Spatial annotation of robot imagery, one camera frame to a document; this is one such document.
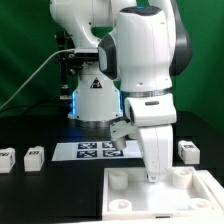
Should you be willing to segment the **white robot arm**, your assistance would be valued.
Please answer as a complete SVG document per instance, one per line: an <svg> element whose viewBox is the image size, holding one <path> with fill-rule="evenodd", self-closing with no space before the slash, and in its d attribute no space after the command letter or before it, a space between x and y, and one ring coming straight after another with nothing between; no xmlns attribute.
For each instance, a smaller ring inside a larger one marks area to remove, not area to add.
<svg viewBox="0 0 224 224"><path fill-rule="evenodd" d="M69 61L78 86L69 118L108 127L118 150L136 139L156 181L173 162L171 78L192 54L176 0L50 0L50 13L74 44Z"/></svg>

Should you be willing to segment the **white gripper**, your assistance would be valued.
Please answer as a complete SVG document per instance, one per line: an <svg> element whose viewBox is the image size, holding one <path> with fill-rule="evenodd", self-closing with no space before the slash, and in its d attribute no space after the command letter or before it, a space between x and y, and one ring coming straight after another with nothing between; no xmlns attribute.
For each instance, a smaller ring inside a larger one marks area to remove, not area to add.
<svg viewBox="0 0 224 224"><path fill-rule="evenodd" d="M177 120L173 95L128 97L124 105L126 116L136 128L148 180L156 182L160 175L172 168L172 125Z"/></svg>

